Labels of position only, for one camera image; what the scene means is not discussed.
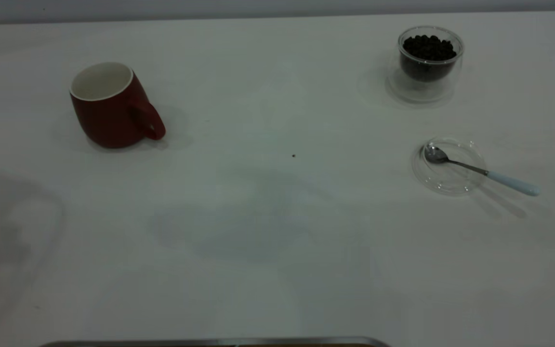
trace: metal spoon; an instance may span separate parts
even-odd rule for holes
[[[539,187],[535,185],[527,184],[526,182],[522,182],[520,180],[516,180],[515,178],[510,178],[505,175],[501,175],[500,173],[497,173],[494,171],[487,171],[487,170],[480,169],[478,167],[464,164],[462,162],[450,160],[449,156],[447,156],[447,154],[442,149],[436,146],[426,145],[424,152],[425,152],[425,159],[432,164],[443,164],[445,162],[448,162],[451,164],[459,165],[461,167],[465,167],[474,172],[478,172],[483,176],[487,176],[487,178],[489,178],[490,180],[494,180],[499,184],[506,185],[507,187],[511,187],[519,191],[520,193],[524,193],[530,196],[538,196],[539,194],[541,194],[541,189],[539,189]]]

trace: table surface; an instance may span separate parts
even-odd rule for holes
[[[383,71],[420,24],[466,49],[414,106]],[[103,61],[163,141],[87,140],[68,86]],[[426,189],[442,134],[542,195]],[[0,26],[0,346],[300,336],[555,346],[555,13]]]

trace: red mug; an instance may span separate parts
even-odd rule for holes
[[[124,64],[103,62],[84,69],[72,81],[70,96],[83,131],[102,147],[127,147],[166,134],[141,82]]]

